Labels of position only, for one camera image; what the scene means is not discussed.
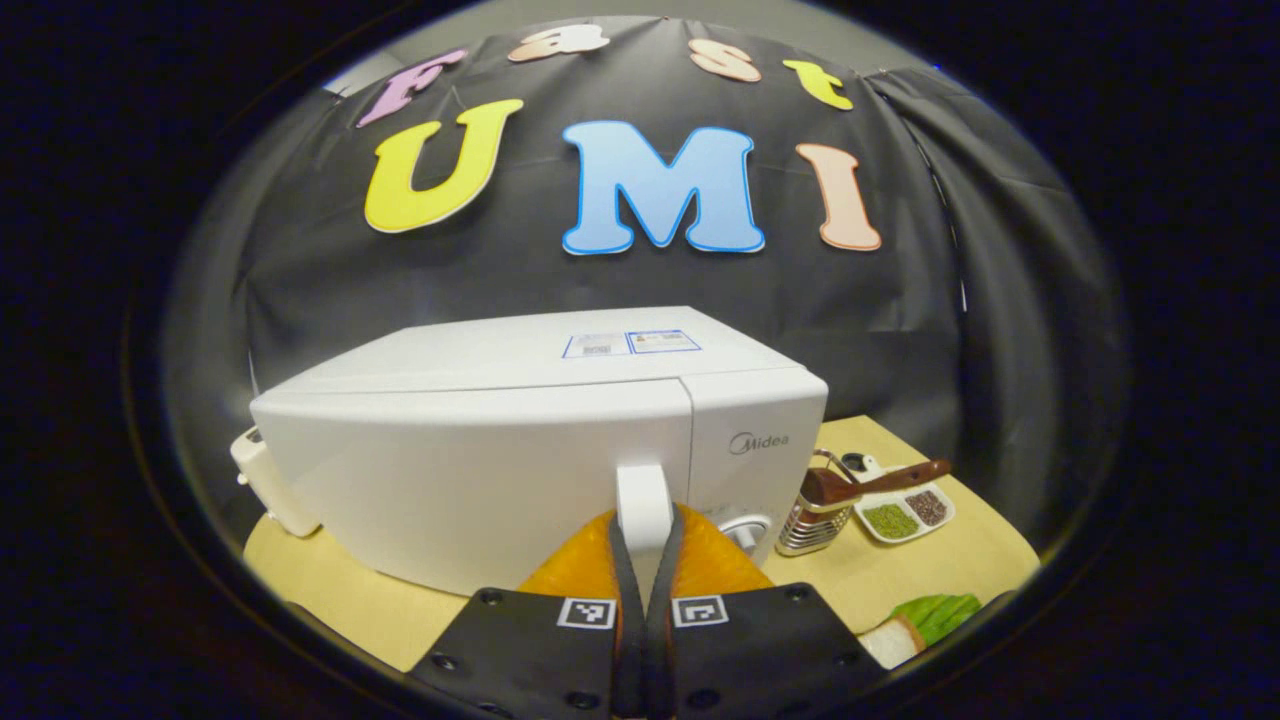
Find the barcode sticker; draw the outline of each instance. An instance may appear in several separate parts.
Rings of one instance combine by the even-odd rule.
[[[576,334],[568,338],[561,357],[607,357],[631,355],[625,333]]]
[[[684,331],[645,331],[627,333],[627,343],[640,355],[646,352],[689,352],[701,350]]]

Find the table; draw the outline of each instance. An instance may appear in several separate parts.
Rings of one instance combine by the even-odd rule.
[[[927,460],[868,416],[823,423],[817,446],[837,456],[873,455],[882,466]],[[927,536],[881,544],[851,519],[829,547],[799,557],[771,553],[762,570],[777,584],[814,585],[855,633],[915,597],[972,592],[987,603],[1025,583],[1039,568],[1027,539],[960,480],[946,475],[937,483],[956,515]],[[421,660],[467,602],[361,565],[324,528],[297,538],[266,515],[244,544],[244,561],[282,600],[401,671]]]

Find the lentil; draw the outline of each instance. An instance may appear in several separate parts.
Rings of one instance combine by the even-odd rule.
[[[864,510],[863,516],[867,518],[872,528],[876,528],[877,533],[890,539],[905,538],[920,529],[920,524],[897,505],[872,507]]]
[[[932,491],[913,495],[906,498],[906,503],[910,505],[911,510],[915,510],[915,514],[920,516],[920,520],[924,520],[924,524],[931,528],[941,523],[947,516],[947,506],[942,505],[942,501],[938,500],[938,496],[933,495]]]

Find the letter m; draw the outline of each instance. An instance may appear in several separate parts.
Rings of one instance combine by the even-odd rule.
[[[622,252],[635,233],[618,219],[618,192],[658,247],[676,236],[680,218],[698,195],[689,243],[710,252],[755,252],[764,233],[751,222],[746,154],[751,138],[723,128],[698,128],[666,164],[634,126],[614,120],[564,128],[581,156],[577,225],[564,233],[573,255]]]

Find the midea logo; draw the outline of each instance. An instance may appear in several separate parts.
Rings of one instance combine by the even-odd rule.
[[[730,455],[745,455],[753,450],[763,450],[765,447],[776,447],[780,445],[786,445],[791,439],[787,436],[782,437],[755,437],[751,433],[737,433],[728,441]]]

